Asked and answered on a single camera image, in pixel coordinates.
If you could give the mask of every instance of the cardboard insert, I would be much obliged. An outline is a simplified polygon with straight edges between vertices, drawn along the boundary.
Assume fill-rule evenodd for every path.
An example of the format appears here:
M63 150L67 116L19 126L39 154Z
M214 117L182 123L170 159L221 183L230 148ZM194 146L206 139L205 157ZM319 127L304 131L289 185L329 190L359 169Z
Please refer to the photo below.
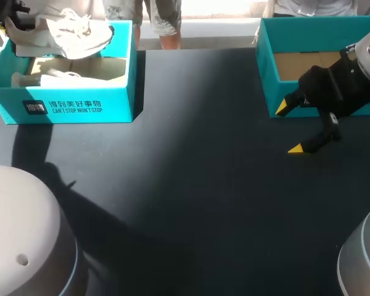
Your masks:
M354 52L349 53L355 59ZM275 53L278 74L281 81L297 81L308 69L317 65L328 68L340 59L339 52L283 52Z
M26 75L40 76L49 69L61 72L74 72L81 77L101 79L126 86L127 59L115 57L92 57L79 60L68 60L54 57L38 57L30 60Z

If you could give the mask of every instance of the small hole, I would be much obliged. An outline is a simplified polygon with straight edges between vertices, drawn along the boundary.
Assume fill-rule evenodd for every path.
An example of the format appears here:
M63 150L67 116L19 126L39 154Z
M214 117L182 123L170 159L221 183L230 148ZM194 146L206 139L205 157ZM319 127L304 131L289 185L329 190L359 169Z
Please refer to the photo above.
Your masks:
M27 266L29 265L29 259L25 254L19 254L17 256L17 263L22 266Z

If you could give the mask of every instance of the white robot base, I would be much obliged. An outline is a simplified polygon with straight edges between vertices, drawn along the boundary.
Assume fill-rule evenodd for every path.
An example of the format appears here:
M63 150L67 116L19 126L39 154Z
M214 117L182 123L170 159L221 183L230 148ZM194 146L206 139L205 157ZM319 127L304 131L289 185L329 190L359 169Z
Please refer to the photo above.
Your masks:
M370 213L343 244L337 277L344 296L370 296Z
M0 166L0 296L85 296L88 268L52 192Z

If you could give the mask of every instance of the person's leg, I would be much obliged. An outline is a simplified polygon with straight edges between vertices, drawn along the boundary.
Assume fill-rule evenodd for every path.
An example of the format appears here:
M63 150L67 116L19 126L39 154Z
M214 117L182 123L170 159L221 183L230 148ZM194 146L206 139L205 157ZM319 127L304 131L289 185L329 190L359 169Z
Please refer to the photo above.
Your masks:
M137 47L140 43L142 0L108 0L107 19L132 20Z
M162 49L181 48L181 0L145 0Z

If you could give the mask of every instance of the person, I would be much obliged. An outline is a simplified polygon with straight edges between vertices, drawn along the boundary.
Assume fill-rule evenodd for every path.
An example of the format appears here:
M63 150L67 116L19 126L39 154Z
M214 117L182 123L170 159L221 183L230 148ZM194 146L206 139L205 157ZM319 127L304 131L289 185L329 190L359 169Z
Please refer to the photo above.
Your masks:
M358 0L268 0L263 17L356 15Z
M143 0L108 0L107 19L132 20L137 46L142 24ZM163 49L181 48L181 0L144 0L152 27Z

